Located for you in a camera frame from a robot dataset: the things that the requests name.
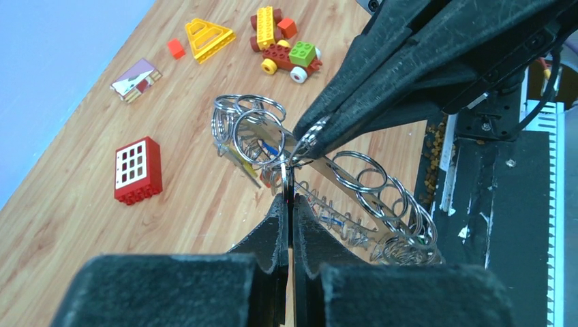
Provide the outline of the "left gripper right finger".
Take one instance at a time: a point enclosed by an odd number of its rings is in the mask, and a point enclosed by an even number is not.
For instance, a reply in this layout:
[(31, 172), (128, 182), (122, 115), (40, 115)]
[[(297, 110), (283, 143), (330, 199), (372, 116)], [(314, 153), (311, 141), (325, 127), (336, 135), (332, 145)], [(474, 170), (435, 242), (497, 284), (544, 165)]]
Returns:
[(477, 266), (379, 266), (353, 254), (292, 209), (297, 326), (514, 326), (504, 287)]

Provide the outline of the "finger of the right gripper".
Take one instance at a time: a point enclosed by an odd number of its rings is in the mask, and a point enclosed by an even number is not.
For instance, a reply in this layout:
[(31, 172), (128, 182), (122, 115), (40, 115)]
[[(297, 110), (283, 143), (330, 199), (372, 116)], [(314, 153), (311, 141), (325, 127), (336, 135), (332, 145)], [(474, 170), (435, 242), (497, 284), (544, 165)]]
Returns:
[(494, 67), (481, 60), (451, 61), (430, 72), (384, 63), (366, 76), (344, 61), (307, 109), (308, 127), (324, 121), (308, 155), (318, 159), (363, 134), (456, 113), (496, 82)]
[[(398, 62), (430, 72), (454, 59), (469, 44), (466, 37), (449, 28), (468, 3), (385, 1), (353, 39), (344, 61), (360, 65), (363, 76), (384, 63)], [(310, 128), (306, 110), (293, 133), (301, 137)]]

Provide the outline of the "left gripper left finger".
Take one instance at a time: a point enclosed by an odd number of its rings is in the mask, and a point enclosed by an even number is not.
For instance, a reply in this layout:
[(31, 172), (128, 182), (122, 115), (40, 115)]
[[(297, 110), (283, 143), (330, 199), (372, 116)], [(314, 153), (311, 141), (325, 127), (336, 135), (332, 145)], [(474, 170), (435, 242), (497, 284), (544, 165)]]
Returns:
[(280, 326), (286, 315), (288, 211), (223, 254), (99, 255), (72, 280), (53, 326)]

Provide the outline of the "large grey toothed keyring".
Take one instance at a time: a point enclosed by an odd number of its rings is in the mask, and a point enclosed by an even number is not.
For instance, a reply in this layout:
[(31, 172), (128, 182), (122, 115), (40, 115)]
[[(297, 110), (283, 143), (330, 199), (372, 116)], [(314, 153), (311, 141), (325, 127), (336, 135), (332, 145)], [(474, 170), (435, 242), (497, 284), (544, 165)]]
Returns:
[[(367, 262), (444, 262), (431, 215), (398, 178), (358, 151), (312, 159), (308, 152), (324, 122), (297, 138), (284, 127), (285, 118), (285, 108), (262, 95), (216, 97), (211, 132), (218, 154), (235, 165), (233, 156), (242, 157), (258, 175), (252, 182), (272, 194), (304, 196), (314, 219)], [(278, 155), (270, 155), (263, 141)]]

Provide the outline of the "red green toy vehicle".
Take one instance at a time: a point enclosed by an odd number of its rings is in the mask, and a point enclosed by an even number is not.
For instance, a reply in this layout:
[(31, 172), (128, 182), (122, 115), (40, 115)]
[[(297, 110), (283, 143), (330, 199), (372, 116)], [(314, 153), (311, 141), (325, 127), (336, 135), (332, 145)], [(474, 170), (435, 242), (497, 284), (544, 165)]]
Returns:
[(281, 40), (262, 51), (261, 68), (269, 75), (285, 70), (294, 82), (303, 84), (321, 68), (320, 57), (320, 50), (311, 43), (297, 42), (290, 47), (288, 42)]

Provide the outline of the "yellow key tag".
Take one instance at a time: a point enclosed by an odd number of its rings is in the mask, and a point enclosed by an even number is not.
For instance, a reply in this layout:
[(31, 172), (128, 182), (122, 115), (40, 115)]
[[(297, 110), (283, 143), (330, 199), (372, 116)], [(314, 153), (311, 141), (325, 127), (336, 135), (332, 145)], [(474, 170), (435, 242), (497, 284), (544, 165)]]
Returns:
[(236, 165), (238, 168), (240, 168), (244, 174), (248, 177), (250, 177), (252, 180), (256, 180), (258, 175), (256, 174), (256, 171), (252, 168), (252, 166), (246, 162), (242, 157), (236, 157), (235, 155), (233, 156), (234, 160), (236, 161)]

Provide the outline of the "yellow orange toy car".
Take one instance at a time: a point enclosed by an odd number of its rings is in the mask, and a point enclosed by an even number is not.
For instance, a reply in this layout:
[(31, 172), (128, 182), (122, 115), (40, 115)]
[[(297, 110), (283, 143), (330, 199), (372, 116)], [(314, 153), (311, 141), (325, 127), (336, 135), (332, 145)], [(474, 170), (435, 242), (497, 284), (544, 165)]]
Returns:
[(250, 17), (255, 35), (249, 39), (254, 52), (261, 52), (272, 44), (287, 41), (297, 35), (295, 21), (285, 17), (280, 8), (266, 6), (258, 8), (256, 14)]

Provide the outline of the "blue key tag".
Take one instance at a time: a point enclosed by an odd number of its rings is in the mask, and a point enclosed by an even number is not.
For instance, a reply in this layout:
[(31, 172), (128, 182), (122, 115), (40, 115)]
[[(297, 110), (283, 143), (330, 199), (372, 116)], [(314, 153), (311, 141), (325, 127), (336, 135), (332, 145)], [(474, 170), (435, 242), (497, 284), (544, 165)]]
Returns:
[(279, 152), (275, 147), (268, 145), (265, 141), (262, 142), (262, 145), (270, 155), (278, 155)]

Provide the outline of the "red window toy brick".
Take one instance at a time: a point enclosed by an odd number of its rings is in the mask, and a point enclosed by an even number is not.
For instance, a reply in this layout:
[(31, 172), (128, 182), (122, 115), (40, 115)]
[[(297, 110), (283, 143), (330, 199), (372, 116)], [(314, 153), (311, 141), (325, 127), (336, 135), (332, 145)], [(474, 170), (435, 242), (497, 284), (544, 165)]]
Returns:
[(128, 206), (163, 191), (159, 144), (146, 136), (115, 152), (114, 198)]

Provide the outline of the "small red toy brick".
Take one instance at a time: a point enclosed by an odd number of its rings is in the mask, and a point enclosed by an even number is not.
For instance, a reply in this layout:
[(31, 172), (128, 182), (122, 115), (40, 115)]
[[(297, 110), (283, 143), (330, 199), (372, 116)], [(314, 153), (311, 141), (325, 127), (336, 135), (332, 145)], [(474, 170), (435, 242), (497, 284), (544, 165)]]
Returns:
[(170, 40), (167, 43), (167, 47), (175, 60), (178, 60), (185, 56), (185, 49), (177, 38)]

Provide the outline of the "pink roof toy house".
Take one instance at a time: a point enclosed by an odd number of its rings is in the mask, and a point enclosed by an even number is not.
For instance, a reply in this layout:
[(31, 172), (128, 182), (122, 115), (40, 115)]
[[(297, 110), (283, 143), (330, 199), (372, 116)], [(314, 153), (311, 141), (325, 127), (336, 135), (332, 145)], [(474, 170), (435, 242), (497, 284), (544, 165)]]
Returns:
[(161, 72), (145, 58), (141, 58), (111, 85), (122, 101), (130, 104), (162, 77)]

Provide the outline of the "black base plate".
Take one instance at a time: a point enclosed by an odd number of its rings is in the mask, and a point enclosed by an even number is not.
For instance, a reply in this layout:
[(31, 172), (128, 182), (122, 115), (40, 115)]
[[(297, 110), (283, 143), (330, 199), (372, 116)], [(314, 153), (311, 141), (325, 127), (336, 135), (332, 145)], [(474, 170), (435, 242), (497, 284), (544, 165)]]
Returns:
[(416, 195), (437, 226), (448, 264), (481, 266), (506, 288), (518, 326), (547, 326), (550, 159), (546, 131), (507, 132), (523, 118), (527, 84), (431, 120)]

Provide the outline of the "yellow triangular toy frame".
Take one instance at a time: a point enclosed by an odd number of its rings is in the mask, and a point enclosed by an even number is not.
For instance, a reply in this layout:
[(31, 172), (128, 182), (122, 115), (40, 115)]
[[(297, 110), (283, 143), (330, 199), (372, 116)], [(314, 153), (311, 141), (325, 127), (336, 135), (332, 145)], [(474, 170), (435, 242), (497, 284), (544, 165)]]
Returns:
[(186, 23), (185, 32), (193, 57), (199, 64), (204, 63), (236, 39), (232, 29), (200, 18), (194, 18)]

